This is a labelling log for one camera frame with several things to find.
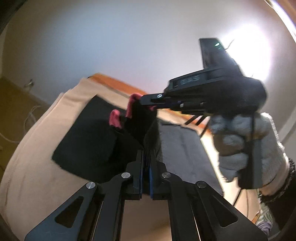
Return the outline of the right forearm dark sleeve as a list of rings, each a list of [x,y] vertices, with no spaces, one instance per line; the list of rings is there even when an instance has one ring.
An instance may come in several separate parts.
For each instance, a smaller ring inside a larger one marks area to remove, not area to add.
[[[260,218],[256,226],[266,235],[274,223],[278,224],[286,240],[295,238],[295,164],[292,159],[285,159],[280,165],[273,165],[267,174],[269,183],[259,189],[261,204]]]

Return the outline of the right hand grey glove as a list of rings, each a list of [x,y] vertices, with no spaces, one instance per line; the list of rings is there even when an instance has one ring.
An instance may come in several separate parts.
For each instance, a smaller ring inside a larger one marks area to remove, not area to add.
[[[279,142],[273,118],[268,113],[256,113],[254,117],[237,115],[227,120],[221,115],[211,117],[209,128],[214,146],[219,153],[219,170],[231,182],[248,164],[250,135],[260,141],[260,166],[264,196],[272,196],[284,185],[290,164],[284,146]]]

